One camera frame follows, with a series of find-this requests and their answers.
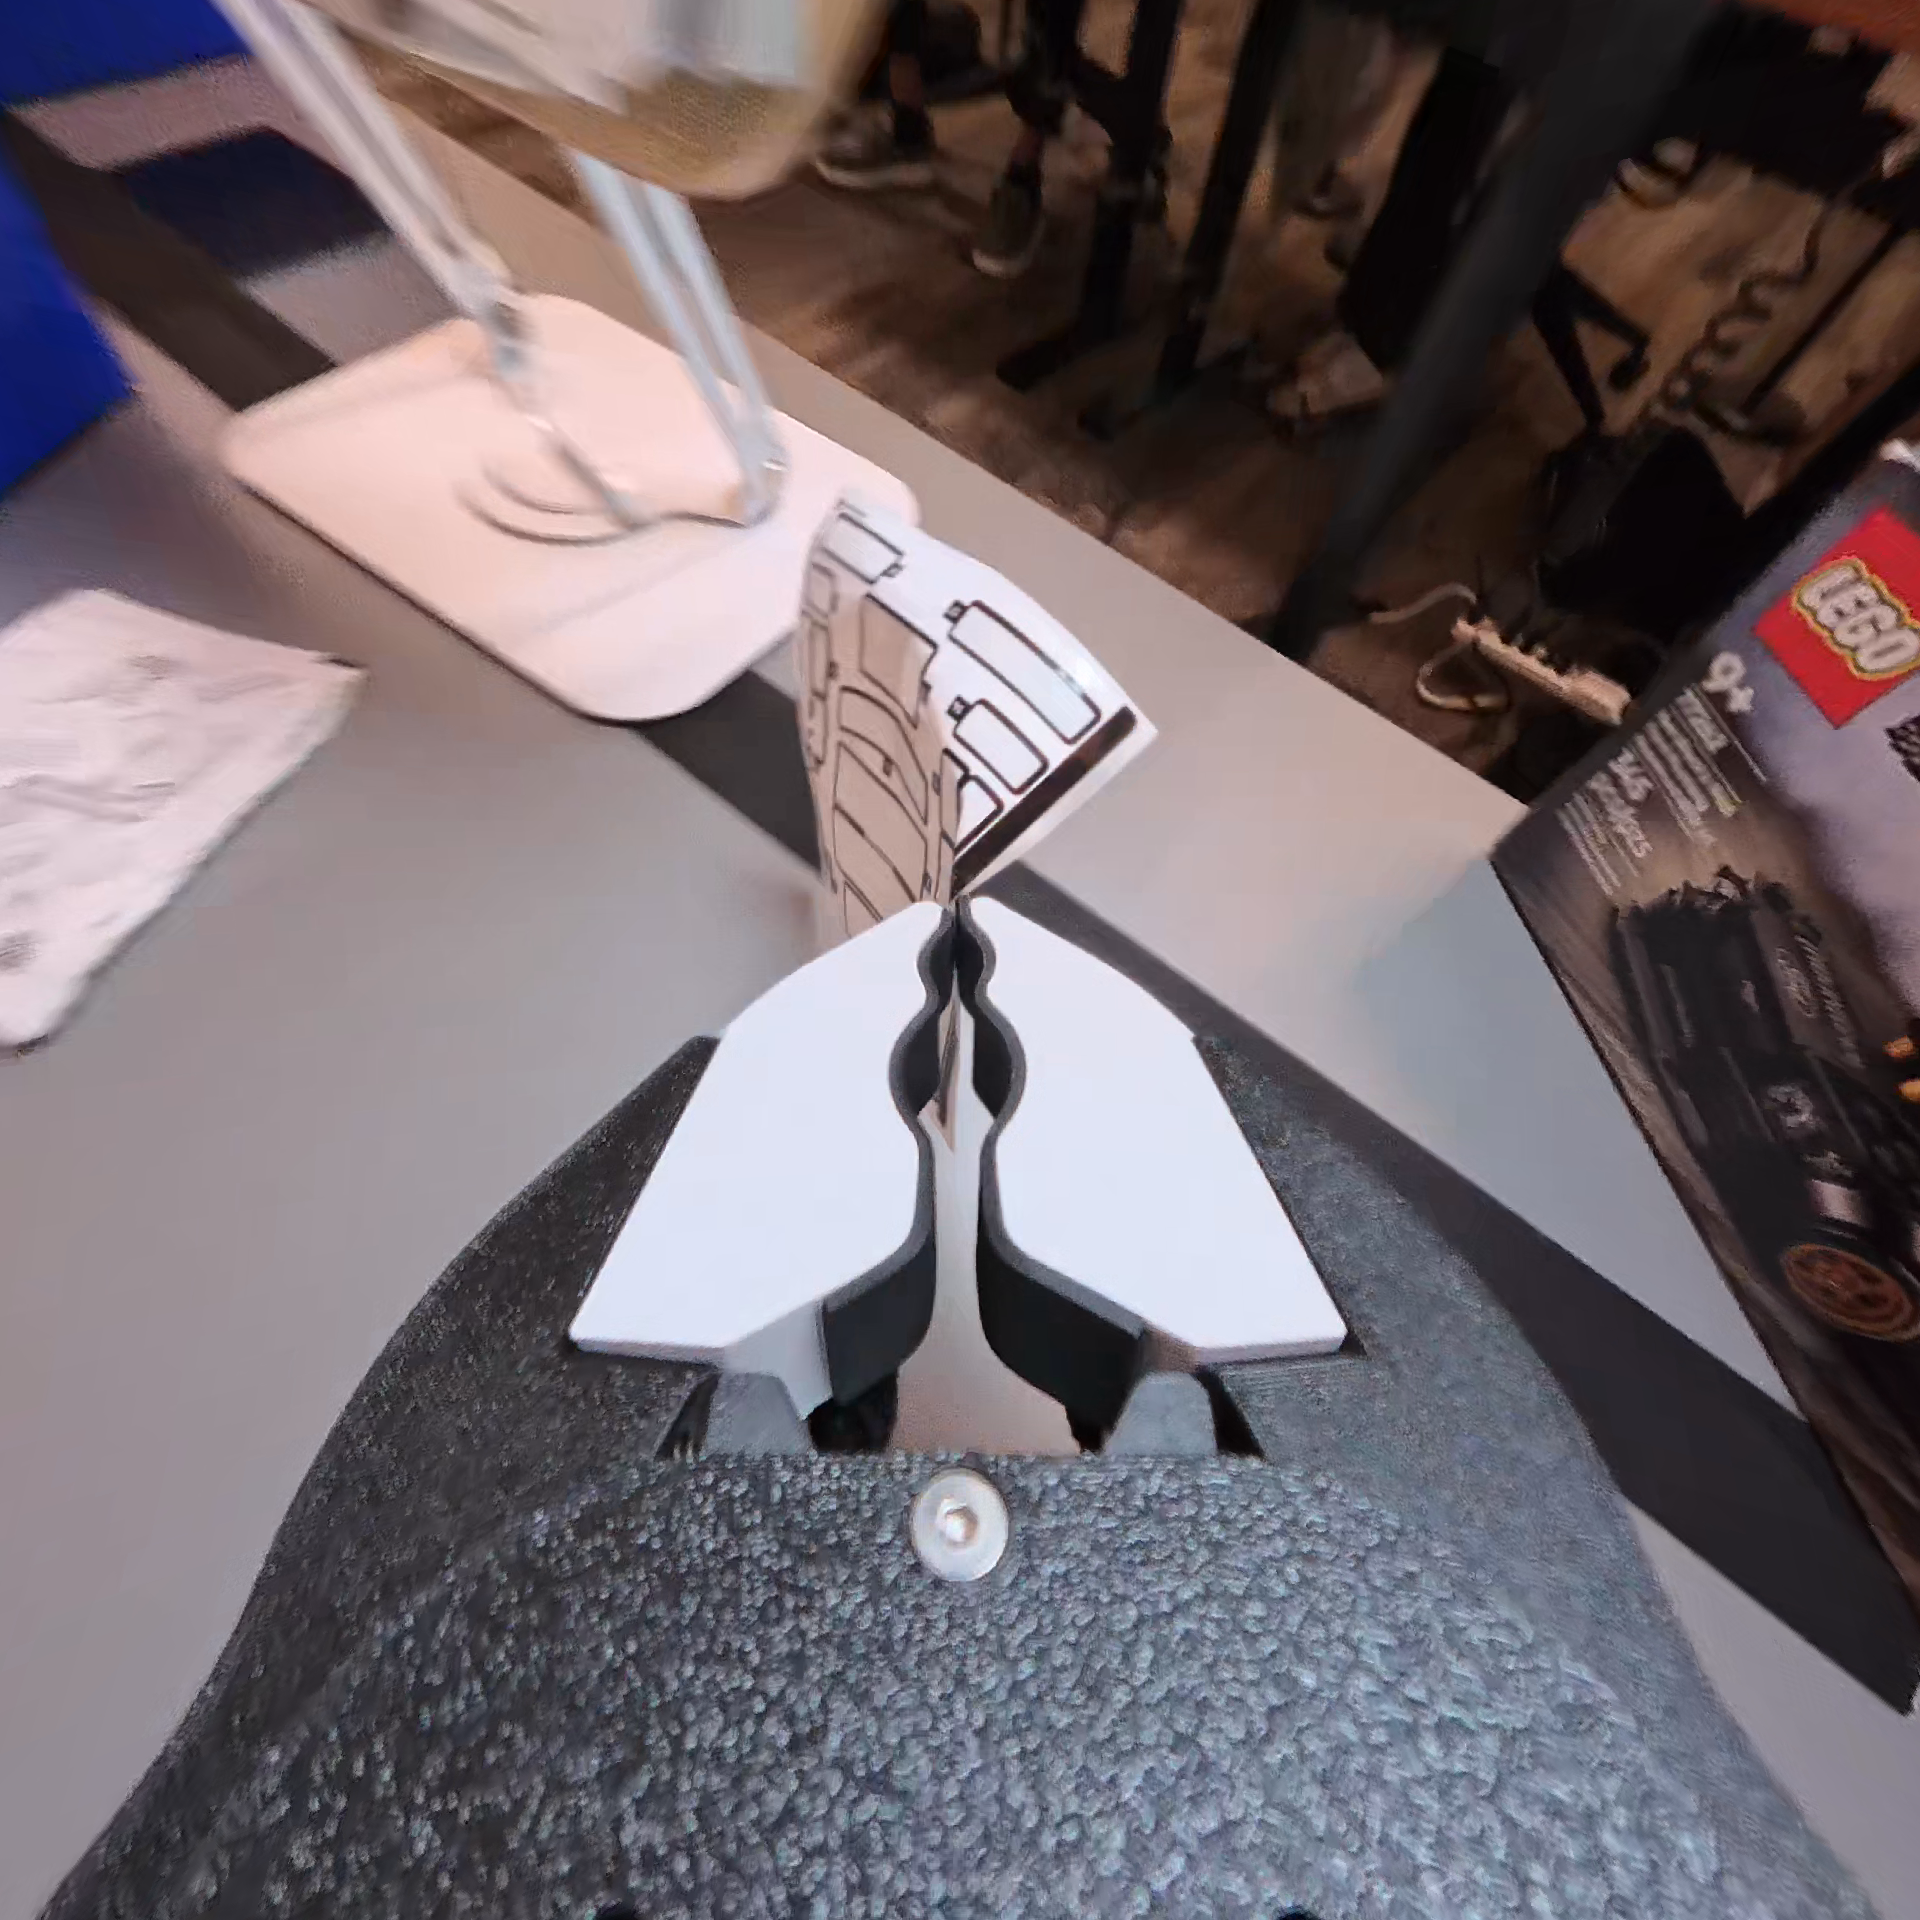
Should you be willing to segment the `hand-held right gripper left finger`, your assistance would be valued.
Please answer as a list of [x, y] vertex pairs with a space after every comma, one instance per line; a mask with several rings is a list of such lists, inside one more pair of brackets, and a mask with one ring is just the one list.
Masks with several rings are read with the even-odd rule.
[[952, 992], [949, 908], [806, 963], [718, 1038], [567, 1336], [779, 1380], [795, 1412], [898, 1377], [936, 1297], [923, 1111]]

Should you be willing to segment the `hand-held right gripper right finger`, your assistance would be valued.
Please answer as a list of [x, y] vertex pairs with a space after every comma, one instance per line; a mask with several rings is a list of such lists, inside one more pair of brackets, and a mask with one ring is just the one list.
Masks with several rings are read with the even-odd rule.
[[994, 1359], [1103, 1449], [1140, 1380], [1320, 1361], [1349, 1322], [1200, 1038], [997, 900], [959, 906], [975, 1307]]

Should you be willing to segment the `white power strip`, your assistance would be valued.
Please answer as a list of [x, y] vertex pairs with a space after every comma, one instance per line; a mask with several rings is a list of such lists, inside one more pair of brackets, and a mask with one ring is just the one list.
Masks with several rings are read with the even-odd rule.
[[1446, 642], [1413, 678], [1413, 698], [1432, 714], [1492, 719], [1509, 714], [1516, 688], [1530, 688], [1580, 719], [1618, 729], [1629, 692], [1615, 680], [1587, 663], [1562, 663], [1536, 640], [1514, 640], [1480, 611], [1477, 593], [1462, 583], [1443, 583], [1395, 611], [1395, 617], [1454, 614]]

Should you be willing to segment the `white sticker sheet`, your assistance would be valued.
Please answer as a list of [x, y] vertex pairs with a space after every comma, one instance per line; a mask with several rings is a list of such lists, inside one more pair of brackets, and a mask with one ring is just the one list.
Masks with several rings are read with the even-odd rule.
[[797, 658], [827, 946], [980, 889], [1158, 737], [1030, 595], [850, 496], [806, 553]]

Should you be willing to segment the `black lego set box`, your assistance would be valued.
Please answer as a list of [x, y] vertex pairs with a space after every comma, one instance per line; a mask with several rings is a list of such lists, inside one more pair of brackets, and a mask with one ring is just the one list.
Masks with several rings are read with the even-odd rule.
[[1495, 848], [1840, 1486], [1789, 1622], [1915, 1715], [1918, 475], [1884, 444]]

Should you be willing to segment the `white printed paper bag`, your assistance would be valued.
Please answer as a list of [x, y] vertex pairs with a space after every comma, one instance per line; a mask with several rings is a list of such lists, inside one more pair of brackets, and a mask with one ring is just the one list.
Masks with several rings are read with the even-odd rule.
[[3, 1047], [92, 978], [346, 722], [357, 665], [67, 593], [3, 633]]

